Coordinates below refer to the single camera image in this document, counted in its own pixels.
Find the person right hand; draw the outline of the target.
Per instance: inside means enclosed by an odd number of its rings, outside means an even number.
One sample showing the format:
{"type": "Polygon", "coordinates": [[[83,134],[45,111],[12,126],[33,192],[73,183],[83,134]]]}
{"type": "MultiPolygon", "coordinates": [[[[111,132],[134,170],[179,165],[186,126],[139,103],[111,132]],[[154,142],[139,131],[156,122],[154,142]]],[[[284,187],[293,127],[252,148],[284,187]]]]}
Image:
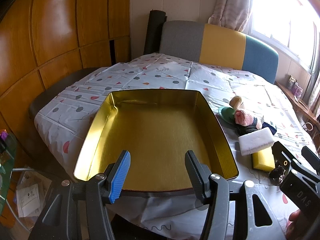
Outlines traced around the person right hand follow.
{"type": "Polygon", "coordinates": [[[299,239],[302,230],[298,228],[297,223],[300,218],[300,210],[297,210],[289,216],[288,224],[286,226],[286,239],[299,239]]]}

